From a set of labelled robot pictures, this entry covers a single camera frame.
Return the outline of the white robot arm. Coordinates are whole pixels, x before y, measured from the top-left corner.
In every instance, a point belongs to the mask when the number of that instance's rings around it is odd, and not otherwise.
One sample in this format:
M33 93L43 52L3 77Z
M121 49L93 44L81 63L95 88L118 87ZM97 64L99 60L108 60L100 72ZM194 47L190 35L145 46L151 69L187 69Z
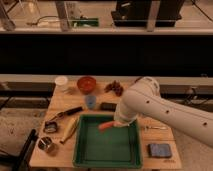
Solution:
M213 148L213 113L162 98L159 83L153 77L143 77L124 91L116 106L114 126L128 126L139 114L159 120Z

